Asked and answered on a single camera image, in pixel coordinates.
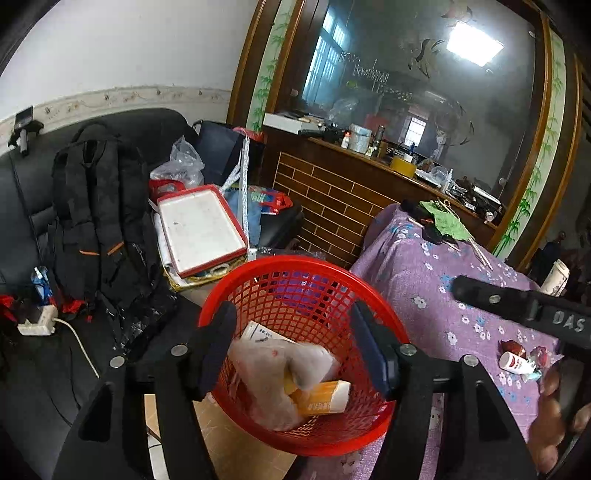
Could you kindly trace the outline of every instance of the power strip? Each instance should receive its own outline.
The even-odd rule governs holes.
[[[23,323],[18,324],[18,331],[24,336],[49,336],[56,331],[55,318],[57,318],[57,308],[53,305],[38,307],[38,317],[36,322],[25,319]]]

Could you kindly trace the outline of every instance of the tiled wall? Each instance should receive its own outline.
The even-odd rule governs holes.
[[[302,248],[323,251],[328,261],[343,268],[357,260],[371,220],[395,203],[345,176],[285,153],[279,157],[274,188],[304,207]]]

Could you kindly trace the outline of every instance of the green cloth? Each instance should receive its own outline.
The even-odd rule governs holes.
[[[442,235],[451,235],[456,240],[468,240],[471,237],[470,232],[458,217],[449,212],[442,212],[435,207],[433,202],[421,202],[429,213],[435,217],[435,226]]]

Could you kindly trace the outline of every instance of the white power adapter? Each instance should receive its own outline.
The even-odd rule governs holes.
[[[18,331],[25,336],[49,336],[56,331],[54,319],[57,314],[57,308],[53,305],[31,309],[29,318],[19,322]]]

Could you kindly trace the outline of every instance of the white cable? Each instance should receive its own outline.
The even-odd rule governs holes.
[[[90,358],[88,357],[88,353],[86,353],[86,350],[84,349],[84,345],[82,345],[82,340],[80,340],[80,337],[78,336],[78,334],[76,333],[76,331],[74,330],[74,327],[72,325],[70,325],[68,322],[64,322],[64,320],[61,319],[53,319],[54,322],[59,322],[59,323],[63,323],[64,325],[66,325],[74,334],[74,336],[76,337],[76,340],[78,340],[78,344],[80,345],[80,348],[82,350],[82,353],[84,354],[84,356],[86,357],[86,361],[88,362],[88,364],[90,365],[92,371],[95,373],[96,378],[100,378],[99,373],[96,371],[95,366],[92,364],[92,362],[90,361]]]

